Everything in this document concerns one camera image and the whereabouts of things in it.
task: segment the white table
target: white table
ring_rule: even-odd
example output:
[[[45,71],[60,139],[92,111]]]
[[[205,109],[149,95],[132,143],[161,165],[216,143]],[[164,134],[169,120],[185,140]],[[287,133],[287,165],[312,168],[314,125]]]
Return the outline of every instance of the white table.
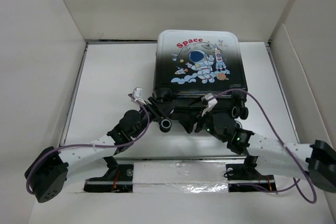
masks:
[[[249,91],[269,115],[286,142],[296,142],[284,99],[264,43],[240,43]],[[127,94],[142,87],[151,95],[156,44],[89,45],[65,144],[84,143],[111,130],[129,109],[136,109]],[[251,99],[250,115],[243,127],[275,137]],[[156,124],[143,139],[119,155],[127,158],[188,158],[232,156],[225,144],[207,134],[188,135],[178,123],[164,134]],[[306,203],[295,189],[281,195],[263,193],[214,194],[88,194],[81,193],[83,180],[101,176],[104,162],[83,167],[80,183],[66,187],[55,199],[35,203],[30,224],[53,223],[333,223],[324,196]],[[276,176],[279,189],[290,178]],[[300,186],[311,198],[306,182]]]
[[[248,91],[255,95],[285,142],[296,142],[280,87],[263,42],[240,43]],[[89,45],[65,144],[90,142],[110,131],[124,113],[137,109],[127,94],[153,89],[156,44]],[[243,128],[275,137],[257,104],[247,99]],[[205,132],[187,134],[177,121],[169,133],[156,123],[143,139],[116,158],[200,158],[232,156],[226,144]]]

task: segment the white wall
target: white wall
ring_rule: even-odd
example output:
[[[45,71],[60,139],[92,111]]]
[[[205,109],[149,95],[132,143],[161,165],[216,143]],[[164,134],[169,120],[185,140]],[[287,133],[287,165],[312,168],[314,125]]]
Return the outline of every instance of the white wall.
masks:
[[[301,141],[336,147],[336,1],[295,0],[271,45]],[[327,194],[334,218],[336,195]]]
[[[58,140],[84,49],[62,0],[0,0],[1,223],[28,223],[23,172]]]
[[[288,0],[64,0],[85,39],[157,39],[166,29],[227,30],[267,41]]]

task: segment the purple cable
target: purple cable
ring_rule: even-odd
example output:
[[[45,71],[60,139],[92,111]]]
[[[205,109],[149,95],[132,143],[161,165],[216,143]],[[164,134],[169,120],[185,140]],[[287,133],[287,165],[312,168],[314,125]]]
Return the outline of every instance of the purple cable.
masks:
[[[214,96],[213,98],[209,99],[212,100],[212,99],[215,99],[223,94],[226,94],[226,93],[229,93],[229,92],[232,92],[232,91],[239,91],[239,92],[242,92],[242,93],[245,93],[247,94],[248,96],[250,96],[259,106],[260,110],[262,111],[262,113],[264,114],[264,117],[266,119],[266,121],[268,122],[269,126],[271,127],[274,135],[277,137],[278,141],[282,144],[282,146],[285,148],[285,150],[287,151],[287,153],[293,158],[294,162],[298,165],[298,167],[300,168],[300,170],[302,171],[303,175],[305,176],[310,188],[311,188],[311,191],[313,193],[313,200],[310,200],[308,199],[303,193],[302,191],[299,189],[299,186],[297,184],[295,184],[296,188],[298,189],[300,195],[309,203],[311,204],[315,204],[316,201],[317,201],[317,195],[316,195],[316,191],[315,191],[315,188],[314,188],[314,185],[313,183],[311,182],[309,176],[306,174],[305,170],[303,169],[302,165],[300,164],[299,160],[295,157],[295,155],[293,154],[293,152],[290,151],[290,149],[286,146],[286,144],[284,143],[284,141],[281,139],[281,137],[279,136],[279,134],[277,133],[277,131],[275,130],[275,128],[273,127],[271,121],[269,120],[263,106],[261,106],[261,104],[259,103],[259,101],[252,95],[250,94],[249,92],[243,90],[243,89],[228,89],[226,91],[223,91],[219,94],[217,94],[216,96]]]
[[[288,190],[292,189],[295,186],[298,186],[299,182],[300,182],[300,179],[298,179],[297,181],[295,180],[293,185],[291,185],[291,186],[289,186],[289,187],[287,187],[285,189],[278,190],[278,191],[268,191],[268,190],[264,189],[262,186],[259,186],[259,185],[253,184],[253,183],[239,183],[238,186],[253,186],[258,191],[262,191],[263,193],[278,194],[278,193],[283,193],[284,191],[288,191]]]
[[[132,98],[133,100],[135,100],[135,98],[129,94],[128,95],[130,98]],[[137,140],[139,140],[145,133],[146,131],[148,130],[148,127],[150,125],[150,116],[146,110],[146,108],[144,107],[144,105],[138,101],[136,101],[137,104],[141,107],[141,109],[145,112],[146,116],[147,116],[147,125],[146,125],[146,128],[143,130],[143,132],[141,132],[141,134],[134,140],[128,142],[128,143],[125,143],[125,144],[119,144],[119,145],[94,145],[95,148],[118,148],[118,147],[124,147],[124,146],[129,146],[129,145],[132,145],[133,143],[135,143]],[[61,147],[58,147],[56,149],[53,149],[49,152],[47,152],[46,154],[44,154],[36,163],[35,165],[31,168],[28,176],[27,176],[27,182],[26,182],[26,189],[27,189],[27,192],[29,192],[30,194],[34,194],[34,192],[31,190],[29,184],[30,184],[30,180],[31,180],[31,177],[32,175],[34,174],[36,168],[42,163],[43,160],[45,160],[50,154],[54,153],[54,152],[58,152],[60,150],[63,150],[63,149],[68,149],[68,148],[78,148],[78,147],[93,147],[93,144],[70,144],[70,145],[66,145],[66,146],[61,146]]]

